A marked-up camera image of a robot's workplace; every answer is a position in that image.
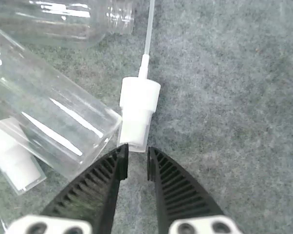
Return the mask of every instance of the pump cap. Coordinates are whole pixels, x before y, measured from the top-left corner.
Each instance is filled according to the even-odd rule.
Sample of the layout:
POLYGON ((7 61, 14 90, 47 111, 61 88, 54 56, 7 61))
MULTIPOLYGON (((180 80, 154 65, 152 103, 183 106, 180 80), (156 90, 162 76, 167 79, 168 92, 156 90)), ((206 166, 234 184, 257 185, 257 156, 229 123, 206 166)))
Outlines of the pump cap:
POLYGON ((160 89, 159 83, 149 79, 123 79, 119 104, 122 108, 123 123, 118 145, 128 143, 129 151, 146 151, 152 114, 156 111, 160 89))
POLYGON ((34 156, 2 129, 0 129, 0 170, 18 195, 46 178, 34 156))

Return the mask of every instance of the plastic bottle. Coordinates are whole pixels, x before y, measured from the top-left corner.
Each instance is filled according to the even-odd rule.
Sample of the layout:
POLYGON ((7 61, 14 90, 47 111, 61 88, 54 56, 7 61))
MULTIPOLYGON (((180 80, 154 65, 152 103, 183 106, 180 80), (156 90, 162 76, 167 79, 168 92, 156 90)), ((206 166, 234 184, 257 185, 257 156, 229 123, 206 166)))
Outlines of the plastic bottle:
POLYGON ((121 123, 112 109, 0 30, 0 119, 9 117, 17 122, 1 121, 0 128, 68 179, 95 160, 121 123))
MULTIPOLYGON (((15 127, 14 132, 9 128, 6 128, 6 131, 24 145, 27 144, 27 137, 16 119, 3 119, 0 120, 1 124, 15 127)), ((2 129, 0 129, 0 170, 18 195, 30 190, 46 178, 34 156, 2 129)))
POLYGON ((131 34, 131 0, 0 0, 0 29, 29 43, 92 46, 106 33, 131 34))

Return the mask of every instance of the carpet surface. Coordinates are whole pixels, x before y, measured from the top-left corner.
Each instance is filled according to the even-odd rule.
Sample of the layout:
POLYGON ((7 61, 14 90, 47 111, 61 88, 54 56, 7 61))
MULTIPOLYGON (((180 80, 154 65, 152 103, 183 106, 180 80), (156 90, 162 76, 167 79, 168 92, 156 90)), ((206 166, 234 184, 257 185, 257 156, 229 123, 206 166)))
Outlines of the carpet surface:
MULTIPOLYGON (((86 50, 26 46, 120 112, 148 2, 136 13, 131 36, 86 50)), ((162 89, 149 146, 188 170, 245 234, 293 233, 293 0, 157 0, 150 55, 149 78, 162 89)), ((20 197, 0 175, 3 221, 38 213, 65 186, 41 165, 47 180, 20 197)), ((112 233, 157 233, 155 204, 147 156, 130 154, 112 233)))

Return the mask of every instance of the clear plastic bottle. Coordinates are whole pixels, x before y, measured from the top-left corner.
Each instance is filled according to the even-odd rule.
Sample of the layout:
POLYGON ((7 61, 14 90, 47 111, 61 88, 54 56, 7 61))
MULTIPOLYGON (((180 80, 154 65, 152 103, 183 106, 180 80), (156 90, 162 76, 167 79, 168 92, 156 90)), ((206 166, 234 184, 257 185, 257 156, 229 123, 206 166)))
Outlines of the clear plastic bottle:
POLYGON ((0 29, 29 43, 87 47, 106 33, 130 34, 132 0, 0 0, 0 29))
POLYGON ((121 123, 112 109, 0 30, 0 119, 10 117, 17 121, 0 121, 0 128, 68 179, 95 160, 121 123), (19 139, 19 128, 28 140, 19 139))

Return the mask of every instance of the white spray pump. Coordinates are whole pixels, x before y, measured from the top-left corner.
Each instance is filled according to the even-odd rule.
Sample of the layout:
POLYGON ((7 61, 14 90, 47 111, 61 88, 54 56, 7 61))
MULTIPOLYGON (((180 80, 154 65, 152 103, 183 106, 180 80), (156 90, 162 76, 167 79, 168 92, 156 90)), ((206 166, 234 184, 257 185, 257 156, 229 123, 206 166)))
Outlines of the white spray pump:
POLYGON ((118 145, 127 143, 129 151, 140 153, 145 152, 147 148, 152 114, 156 111, 161 89, 159 83, 147 79, 154 7, 155 0, 150 0, 145 53, 142 56, 139 75, 123 79, 119 103, 122 108, 123 124, 119 132, 118 145))

